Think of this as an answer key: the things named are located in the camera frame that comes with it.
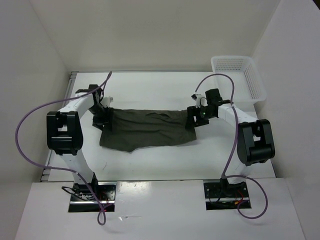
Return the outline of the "olive green shorts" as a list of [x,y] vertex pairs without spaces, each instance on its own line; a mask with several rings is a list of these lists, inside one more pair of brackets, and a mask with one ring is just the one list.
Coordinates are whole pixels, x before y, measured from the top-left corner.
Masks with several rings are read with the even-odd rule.
[[111,126],[106,125],[99,145],[131,153],[148,147],[187,144],[197,139],[196,131],[186,128],[186,110],[114,109]]

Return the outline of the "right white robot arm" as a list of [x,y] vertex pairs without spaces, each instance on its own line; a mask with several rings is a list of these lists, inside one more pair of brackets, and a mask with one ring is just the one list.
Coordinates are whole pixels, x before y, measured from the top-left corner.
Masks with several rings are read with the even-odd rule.
[[241,187],[226,175],[234,154],[245,167],[265,163],[275,156],[271,123],[248,115],[230,99],[223,100],[217,88],[206,91],[205,95],[194,93],[191,98],[195,106],[187,108],[187,130],[208,125],[212,118],[222,119],[235,129],[233,146],[219,180],[220,193],[230,197]]

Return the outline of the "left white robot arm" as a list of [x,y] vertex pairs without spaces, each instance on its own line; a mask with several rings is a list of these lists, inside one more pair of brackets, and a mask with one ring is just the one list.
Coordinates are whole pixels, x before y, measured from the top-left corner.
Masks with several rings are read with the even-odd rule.
[[46,115],[47,146],[72,170],[74,183],[82,194],[87,199],[94,200],[100,194],[100,187],[82,151],[84,136],[81,118],[86,112],[90,112],[93,127],[101,131],[104,128],[111,130],[114,109],[110,107],[110,103],[113,99],[104,97],[102,87],[97,84],[77,90],[75,96],[77,99]]

